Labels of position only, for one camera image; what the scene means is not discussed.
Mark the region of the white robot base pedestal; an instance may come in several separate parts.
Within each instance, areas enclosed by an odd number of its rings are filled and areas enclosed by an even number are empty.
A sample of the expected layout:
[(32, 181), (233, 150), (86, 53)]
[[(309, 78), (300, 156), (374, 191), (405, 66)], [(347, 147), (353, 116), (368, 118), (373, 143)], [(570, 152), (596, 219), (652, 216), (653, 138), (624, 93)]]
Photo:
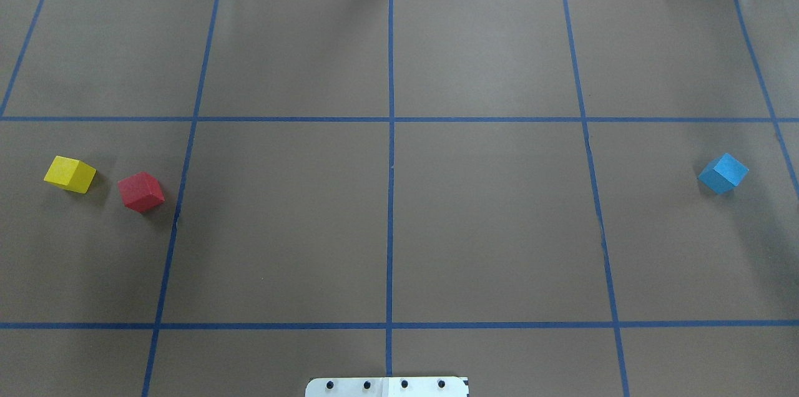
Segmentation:
[(334, 377), (309, 381), (305, 396), (469, 396), (457, 376)]

